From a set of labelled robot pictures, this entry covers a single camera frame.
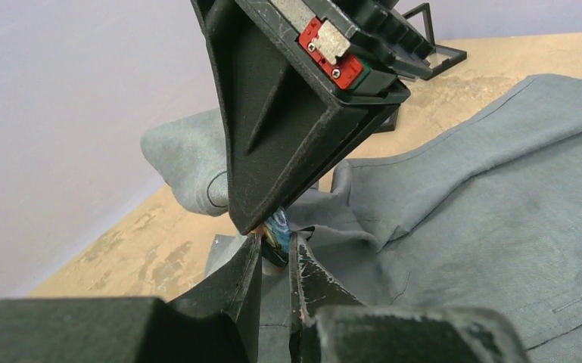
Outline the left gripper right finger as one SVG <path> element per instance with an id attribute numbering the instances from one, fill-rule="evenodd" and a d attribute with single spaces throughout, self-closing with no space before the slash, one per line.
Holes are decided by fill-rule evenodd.
<path id="1" fill-rule="evenodd" d="M 290 239 L 293 362 L 527 362 L 512 324 L 490 309 L 365 306 Z"/>

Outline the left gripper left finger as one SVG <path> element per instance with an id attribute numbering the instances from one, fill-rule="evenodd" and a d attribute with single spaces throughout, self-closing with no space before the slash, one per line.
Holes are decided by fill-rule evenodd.
<path id="1" fill-rule="evenodd" d="M 1 299 L 0 362 L 255 362 L 261 242 L 170 302 Z"/>

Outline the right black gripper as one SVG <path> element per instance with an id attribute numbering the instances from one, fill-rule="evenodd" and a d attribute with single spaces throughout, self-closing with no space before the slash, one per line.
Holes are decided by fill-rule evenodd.
<path id="1" fill-rule="evenodd" d="M 295 202 L 409 97 L 374 35 L 394 1 L 195 1 L 242 234 Z M 389 104 L 368 108 L 355 104 Z"/>

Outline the blue portrait round brooch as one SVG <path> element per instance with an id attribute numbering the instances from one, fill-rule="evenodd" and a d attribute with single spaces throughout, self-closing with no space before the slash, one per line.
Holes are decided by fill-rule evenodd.
<path id="1" fill-rule="evenodd" d="M 285 209 L 279 207 L 261 225 L 263 258 L 277 270 L 288 264 L 291 229 Z"/>

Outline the grey button-up shirt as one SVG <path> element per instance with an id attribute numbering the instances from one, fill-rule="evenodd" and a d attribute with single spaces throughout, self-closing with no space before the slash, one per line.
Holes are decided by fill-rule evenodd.
<path id="1" fill-rule="evenodd" d="M 529 76 L 394 157 L 347 159 L 287 210 L 369 305 L 503 313 L 534 362 L 582 362 L 582 79 Z"/>

